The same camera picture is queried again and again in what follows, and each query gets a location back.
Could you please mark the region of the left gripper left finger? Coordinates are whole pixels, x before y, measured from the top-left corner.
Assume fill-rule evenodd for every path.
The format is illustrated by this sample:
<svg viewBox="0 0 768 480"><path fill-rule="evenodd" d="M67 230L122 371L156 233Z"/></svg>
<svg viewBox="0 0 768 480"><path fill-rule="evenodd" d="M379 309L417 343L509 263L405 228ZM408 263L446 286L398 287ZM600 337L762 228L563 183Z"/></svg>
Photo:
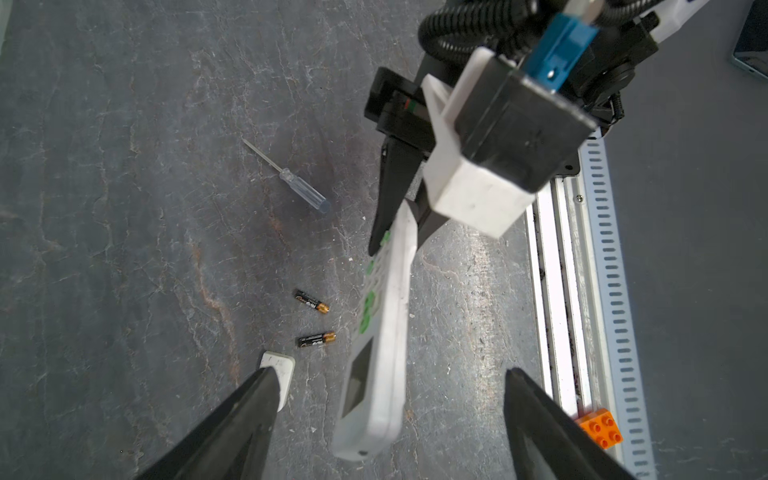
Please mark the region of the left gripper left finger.
<svg viewBox="0 0 768 480"><path fill-rule="evenodd" d="M280 404L274 368L260 368L140 479L260 479Z"/></svg>

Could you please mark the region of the AAA battery black gold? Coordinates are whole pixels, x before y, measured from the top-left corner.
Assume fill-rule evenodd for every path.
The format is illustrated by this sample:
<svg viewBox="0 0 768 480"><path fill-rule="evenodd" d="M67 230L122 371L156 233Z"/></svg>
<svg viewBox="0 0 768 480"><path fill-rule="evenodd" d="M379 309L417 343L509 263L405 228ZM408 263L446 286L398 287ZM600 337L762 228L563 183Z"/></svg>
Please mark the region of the AAA battery black gold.
<svg viewBox="0 0 768 480"><path fill-rule="evenodd" d="M312 346L319 346L336 341L336 333L334 331L327 331L323 333L308 335L299 337L296 340L298 348L306 348Z"/></svg>
<svg viewBox="0 0 768 480"><path fill-rule="evenodd" d="M293 297L299 302L301 302L302 304L322 314L327 314L330 311L329 306L325 302L313 297L312 295L309 295L308 293L302 290L295 289L293 292Z"/></svg>

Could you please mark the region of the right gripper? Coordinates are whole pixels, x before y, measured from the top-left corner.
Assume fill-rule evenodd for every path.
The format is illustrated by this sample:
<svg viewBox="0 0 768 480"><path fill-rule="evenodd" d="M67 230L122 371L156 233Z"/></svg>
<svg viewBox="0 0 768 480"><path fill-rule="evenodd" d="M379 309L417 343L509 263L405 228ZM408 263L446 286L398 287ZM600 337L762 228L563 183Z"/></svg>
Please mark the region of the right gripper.
<svg viewBox="0 0 768 480"><path fill-rule="evenodd" d="M364 117L389 136L381 147L377 208L368 245L368 254L374 256L422 163L422 153L429 155L436 141L422 89L388 68L376 72ZM420 249L448 218L430 206L424 181L410 207Z"/></svg>

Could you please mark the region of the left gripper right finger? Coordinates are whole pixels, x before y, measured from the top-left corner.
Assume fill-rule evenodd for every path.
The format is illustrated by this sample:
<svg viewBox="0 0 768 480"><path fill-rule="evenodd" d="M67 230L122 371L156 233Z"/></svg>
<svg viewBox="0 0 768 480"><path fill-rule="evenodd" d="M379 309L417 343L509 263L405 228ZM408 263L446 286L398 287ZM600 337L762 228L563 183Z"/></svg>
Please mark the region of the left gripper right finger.
<svg viewBox="0 0 768 480"><path fill-rule="evenodd" d="M517 479L632 477L520 368L506 371L503 414Z"/></svg>

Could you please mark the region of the clear handle screwdriver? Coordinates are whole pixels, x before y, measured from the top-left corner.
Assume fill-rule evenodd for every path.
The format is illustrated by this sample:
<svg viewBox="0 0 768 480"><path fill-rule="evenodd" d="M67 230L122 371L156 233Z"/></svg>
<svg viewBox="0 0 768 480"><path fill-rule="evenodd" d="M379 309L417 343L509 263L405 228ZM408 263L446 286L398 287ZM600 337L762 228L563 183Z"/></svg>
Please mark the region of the clear handle screwdriver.
<svg viewBox="0 0 768 480"><path fill-rule="evenodd" d="M261 160L278 172L279 178L286 183L289 188L302 198L308 205L320 213L326 214L330 211L330 202L318 190L307 183L303 178L293 173L288 168L282 168L271 160L265 153L259 150L248 140L242 138L243 144L256 154Z"/></svg>

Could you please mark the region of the white battery cover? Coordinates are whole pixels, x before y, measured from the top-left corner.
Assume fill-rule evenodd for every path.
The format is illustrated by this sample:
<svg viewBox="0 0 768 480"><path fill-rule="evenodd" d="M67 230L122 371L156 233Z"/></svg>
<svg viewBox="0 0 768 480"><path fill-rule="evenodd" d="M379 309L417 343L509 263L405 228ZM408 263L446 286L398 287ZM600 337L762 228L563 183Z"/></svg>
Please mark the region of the white battery cover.
<svg viewBox="0 0 768 480"><path fill-rule="evenodd" d="M259 367L272 368L275 371L279 384L278 411L282 411L288 400L288 393L296 367L295 359L286 354L266 351L261 357Z"/></svg>

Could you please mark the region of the white remote control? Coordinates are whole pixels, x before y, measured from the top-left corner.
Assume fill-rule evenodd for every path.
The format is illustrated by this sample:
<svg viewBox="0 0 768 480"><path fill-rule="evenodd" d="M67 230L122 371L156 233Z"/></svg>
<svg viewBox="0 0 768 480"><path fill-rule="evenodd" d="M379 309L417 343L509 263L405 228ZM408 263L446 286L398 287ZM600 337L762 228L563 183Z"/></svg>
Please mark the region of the white remote control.
<svg viewBox="0 0 768 480"><path fill-rule="evenodd" d="M332 437L331 451L339 459L367 460L391 445L400 433L417 233L412 208L403 201L367 265Z"/></svg>

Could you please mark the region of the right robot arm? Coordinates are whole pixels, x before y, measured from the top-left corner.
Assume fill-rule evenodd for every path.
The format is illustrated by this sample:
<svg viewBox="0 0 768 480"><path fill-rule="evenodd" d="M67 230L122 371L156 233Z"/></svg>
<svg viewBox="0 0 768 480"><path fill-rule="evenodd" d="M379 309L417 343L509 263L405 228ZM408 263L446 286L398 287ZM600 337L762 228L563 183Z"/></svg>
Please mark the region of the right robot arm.
<svg viewBox="0 0 768 480"><path fill-rule="evenodd" d="M380 68L364 109L384 137L368 250L413 180L417 239L449 220L502 236L594 131L621 120L636 67L698 1L449 1L418 28L408 80Z"/></svg>

